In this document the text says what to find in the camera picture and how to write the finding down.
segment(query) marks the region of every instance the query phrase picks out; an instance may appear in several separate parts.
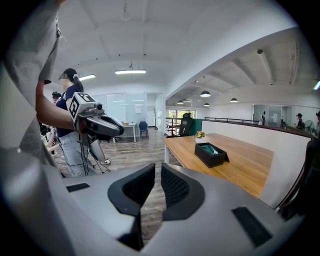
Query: jeans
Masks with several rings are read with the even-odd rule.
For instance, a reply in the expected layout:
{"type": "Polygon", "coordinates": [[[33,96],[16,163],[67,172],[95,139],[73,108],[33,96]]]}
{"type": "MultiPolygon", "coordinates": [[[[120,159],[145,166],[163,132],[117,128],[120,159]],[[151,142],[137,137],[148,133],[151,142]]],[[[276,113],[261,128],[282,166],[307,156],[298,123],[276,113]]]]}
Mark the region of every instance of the jeans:
{"type": "Polygon", "coordinates": [[[88,175],[96,174],[92,163],[88,159],[89,153],[87,153],[86,146],[83,146],[84,153],[81,154],[80,143],[77,142],[79,140],[79,134],[76,131],[59,137],[59,139],[71,177],[85,176],[86,173],[88,173],[88,175]]]}

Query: door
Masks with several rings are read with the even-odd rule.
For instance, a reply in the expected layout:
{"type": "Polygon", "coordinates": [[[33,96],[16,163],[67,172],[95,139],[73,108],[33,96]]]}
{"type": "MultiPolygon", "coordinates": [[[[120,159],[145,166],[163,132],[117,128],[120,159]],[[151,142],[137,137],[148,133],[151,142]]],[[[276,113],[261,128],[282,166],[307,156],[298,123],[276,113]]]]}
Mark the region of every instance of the door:
{"type": "Polygon", "coordinates": [[[148,126],[156,126],[155,123],[155,109],[148,109],[146,113],[146,123],[148,126]]]}

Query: small plant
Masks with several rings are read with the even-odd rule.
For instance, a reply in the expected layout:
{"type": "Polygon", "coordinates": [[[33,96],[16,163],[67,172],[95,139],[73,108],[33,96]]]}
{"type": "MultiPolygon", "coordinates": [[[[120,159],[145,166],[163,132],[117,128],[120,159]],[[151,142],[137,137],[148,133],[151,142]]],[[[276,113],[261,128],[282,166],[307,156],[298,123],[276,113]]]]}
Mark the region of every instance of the small plant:
{"type": "Polygon", "coordinates": [[[198,139],[202,139],[206,136],[206,134],[203,131],[197,131],[195,134],[195,137],[198,139]]]}

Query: handheld gimbal device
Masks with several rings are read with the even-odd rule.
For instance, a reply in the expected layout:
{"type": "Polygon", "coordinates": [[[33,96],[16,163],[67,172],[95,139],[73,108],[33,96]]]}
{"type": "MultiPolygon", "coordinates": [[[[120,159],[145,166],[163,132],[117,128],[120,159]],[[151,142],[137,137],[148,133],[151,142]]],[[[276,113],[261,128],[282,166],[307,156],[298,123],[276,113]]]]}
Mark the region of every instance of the handheld gimbal device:
{"type": "Polygon", "coordinates": [[[79,143],[89,148],[95,160],[106,161],[100,141],[109,141],[123,134],[125,130],[121,122],[105,114],[103,105],[84,92],[73,94],[69,112],[74,129],[79,133],[79,143]]]}

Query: white table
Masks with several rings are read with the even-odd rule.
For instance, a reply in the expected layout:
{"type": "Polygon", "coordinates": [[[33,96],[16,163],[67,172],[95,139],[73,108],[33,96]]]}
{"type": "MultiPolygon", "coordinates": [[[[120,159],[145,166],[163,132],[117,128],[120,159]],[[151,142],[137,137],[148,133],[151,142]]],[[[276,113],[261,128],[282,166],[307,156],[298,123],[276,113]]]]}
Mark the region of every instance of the white table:
{"type": "Polygon", "coordinates": [[[137,124],[136,122],[130,122],[128,125],[124,125],[124,126],[123,126],[124,128],[132,127],[132,129],[133,129],[134,142],[136,142],[136,129],[135,129],[136,124],[137,124]]]}

